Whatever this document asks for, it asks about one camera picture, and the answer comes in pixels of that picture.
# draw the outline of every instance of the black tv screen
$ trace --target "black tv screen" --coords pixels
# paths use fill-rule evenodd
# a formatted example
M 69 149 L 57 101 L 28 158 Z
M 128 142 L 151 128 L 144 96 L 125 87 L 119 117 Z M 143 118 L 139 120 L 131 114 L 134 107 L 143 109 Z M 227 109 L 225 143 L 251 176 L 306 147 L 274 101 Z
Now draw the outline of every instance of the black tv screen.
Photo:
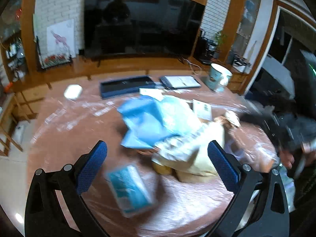
M 203 11 L 192 0 L 85 0 L 85 56 L 190 55 Z

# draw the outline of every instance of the pink flamingo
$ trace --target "pink flamingo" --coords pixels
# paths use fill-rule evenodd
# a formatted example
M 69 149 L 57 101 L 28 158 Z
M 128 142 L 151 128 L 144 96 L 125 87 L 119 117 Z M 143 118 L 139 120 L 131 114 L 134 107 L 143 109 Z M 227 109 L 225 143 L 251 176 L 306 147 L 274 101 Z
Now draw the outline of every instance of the pink flamingo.
M 56 45 L 58 45 L 61 42 L 64 46 L 66 46 L 70 50 L 70 47 L 67 44 L 67 38 L 66 37 L 61 37 L 60 35 L 55 34 L 52 30 L 51 30 L 51 33 L 53 34 L 53 36 L 56 39 L 55 40 Z

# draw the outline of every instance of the light blue cup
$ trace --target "light blue cup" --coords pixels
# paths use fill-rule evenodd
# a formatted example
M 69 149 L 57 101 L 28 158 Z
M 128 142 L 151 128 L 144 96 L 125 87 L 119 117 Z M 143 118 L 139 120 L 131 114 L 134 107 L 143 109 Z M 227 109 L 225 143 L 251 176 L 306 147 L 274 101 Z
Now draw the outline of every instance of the light blue cup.
M 210 68 L 207 86 L 215 92 L 223 92 L 227 86 L 232 73 L 221 65 L 212 63 Z

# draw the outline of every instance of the blue gripper pad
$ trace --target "blue gripper pad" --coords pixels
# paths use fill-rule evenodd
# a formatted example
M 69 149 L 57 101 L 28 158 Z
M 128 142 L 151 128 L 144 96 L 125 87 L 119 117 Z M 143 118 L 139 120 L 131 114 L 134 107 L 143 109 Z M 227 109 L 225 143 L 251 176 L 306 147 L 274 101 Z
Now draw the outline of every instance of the blue gripper pad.
M 104 141 L 99 141 L 89 153 L 89 159 L 77 176 L 76 190 L 78 195 L 87 191 L 94 177 L 102 166 L 107 155 L 107 146 Z
M 208 156 L 219 174 L 219 177 L 222 179 L 226 189 L 236 194 L 239 190 L 238 174 L 227 160 L 225 151 L 219 145 L 216 145 L 215 142 L 216 141 L 211 141 L 209 143 L 207 148 Z

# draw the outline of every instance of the brick wallpaper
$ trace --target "brick wallpaper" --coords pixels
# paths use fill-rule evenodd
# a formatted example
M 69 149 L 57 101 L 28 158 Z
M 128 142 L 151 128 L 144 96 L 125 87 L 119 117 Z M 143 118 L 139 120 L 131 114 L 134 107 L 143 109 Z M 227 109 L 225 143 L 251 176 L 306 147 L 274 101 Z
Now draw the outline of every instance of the brick wallpaper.
M 230 0 L 207 0 L 201 28 L 205 37 L 213 39 L 214 34 L 224 27 Z
M 77 53 L 84 47 L 83 9 L 84 0 L 35 0 L 39 46 L 43 57 L 47 55 L 47 27 L 68 19 L 75 19 Z

